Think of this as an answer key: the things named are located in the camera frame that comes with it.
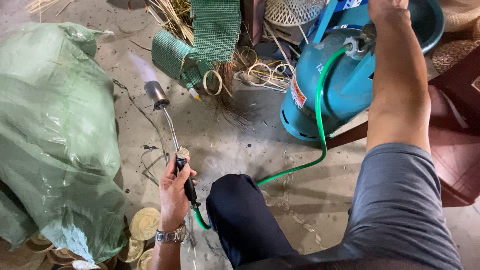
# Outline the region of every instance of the concrete floor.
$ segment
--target concrete floor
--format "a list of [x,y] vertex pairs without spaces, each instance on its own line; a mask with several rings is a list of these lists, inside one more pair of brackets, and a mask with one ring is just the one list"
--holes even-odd
[[[39,14],[28,14],[24,8],[30,0],[0,2],[0,33],[13,25],[39,22]],[[96,60],[108,75],[125,85],[135,102],[145,108],[151,105],[143,91],[144,81],[130,62],[131,52],[151,62],[151,53],[129,41],[151,48],[152,37],[162,28],[146,14],[143,0],[132,1],[132,12],[126,10],[127,0],[75,0],[59,16],[55,16],[68,0],[62,0],[42,14],[44,23],[73,22],[91,29],[110,30],[114,36],[98,39]],[[198,171],[197,193],[204,203],[213,181],[227,173],[245,173],[256,179],[320,156],[318,146],[289,135],[283,128],[278,108],[284,94],[270,90],[237,87],[236,100],[253,109],[253,132],[242,132],[203,103],[194,100],[177,81],[157,71],[158,81],[170,97],[170,115],[177,130],[180,145],[190,151],[191,166]],[[115,182],[126,193],[126,215],[129,220],[143,207],[160,209],[159,191],[149,179],[141,156],[144,146],[161,147],[155,129],[132,105],[127,92],[115,86],[115,110],[118,122],[118,143],[121,169]],[[149,117],[158,123],[166,151],[173,153],[170,132],[163,114],[145,108]],[[352,125],[367,119],[364,113]],[[301,254],[320,251],[338,244],[347,225],[347,210],[355,190],[356,179],[365,155],[366,140],[330,150],[320,165],[293,175],[280,177],[262,186],[272,213],[293,248]],[[143,161],[158,178],[164,166],[160,151],[147,152]],[[445,209],[447,225],[457,243],[465,269],[477,269],[480,264],[480,204],[467,208]],[[206,217],[204,207],[202,214]],[[188,244],[182,247],[182,268],[198,270],[230,269],[213,231],[204,231],[194,224],[196,258]]]

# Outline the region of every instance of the teal gas cylinder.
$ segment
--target teal gas cylinder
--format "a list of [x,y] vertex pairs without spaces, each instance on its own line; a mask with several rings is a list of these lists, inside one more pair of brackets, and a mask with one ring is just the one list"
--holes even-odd
[[[315,91],[320,72],[328,59],[342,48],[347,37],[358,37],[360,30],[337,28],[320,41],[334,25],[365,25],[369,23],[367,6],[359,6],[332,17],[337,0],[330,0],[324,11],[315,41],[305,47],[297,64],[287,96],[282,103],[280,118],[286,130],[306,141],[319,141],[315,117]],[[443,15],[436,0],[411,0],[412,27],[424,53],[431,49],[443,33]],[[369,52],[363,59],[342,55],[330,69],[322,93],[322,120],[326,137],[367,109],[372,102],[375,55]]]

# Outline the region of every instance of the green plastic mesh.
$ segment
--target green plastic mesh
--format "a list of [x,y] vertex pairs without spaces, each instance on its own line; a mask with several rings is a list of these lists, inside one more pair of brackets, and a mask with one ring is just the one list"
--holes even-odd
[[240,0],[192,0],[195,39],[190,58],[231,62],[240,34]]
[[170,77],[180,79],[185,57],[192,48],[183,41],[163,30],[155,35],[152,44],[152,58]]
[[[193,66],[189,71],[182,73],[181,77],[187,86],[187,89],[192,88],[199,82],[204,80],[205,73],[213,70],[212,63],[208,61],[199,61],[197,65]],[[210,73],[207,80],[212,79],[213,75]]]

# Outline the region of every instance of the leg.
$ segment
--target leg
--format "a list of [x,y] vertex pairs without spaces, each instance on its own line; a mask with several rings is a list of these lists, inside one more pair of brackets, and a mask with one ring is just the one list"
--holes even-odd
[[233,268],[274,256],[298,254],[249,176],[228,174],[218,179],[212,184],[206,207],[212,229],[218,233]]

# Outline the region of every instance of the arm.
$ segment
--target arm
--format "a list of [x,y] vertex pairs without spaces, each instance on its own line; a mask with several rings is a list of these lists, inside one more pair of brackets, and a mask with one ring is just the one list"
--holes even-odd
[[367,151],[406,143],[430,152],[427,67],[411,27],[408,0],[372,0],[368,5],[377,45]]
[[[195,176],[196,171],[187,164],[176,176],[175,159],[171,159],[160,179],[160,201],[162,204],[161,232],[174,232],[187,215],[189,202],[183,185],[189,175]],[[180,270],[180,243],[155,243],[152,256],[152,270]]]

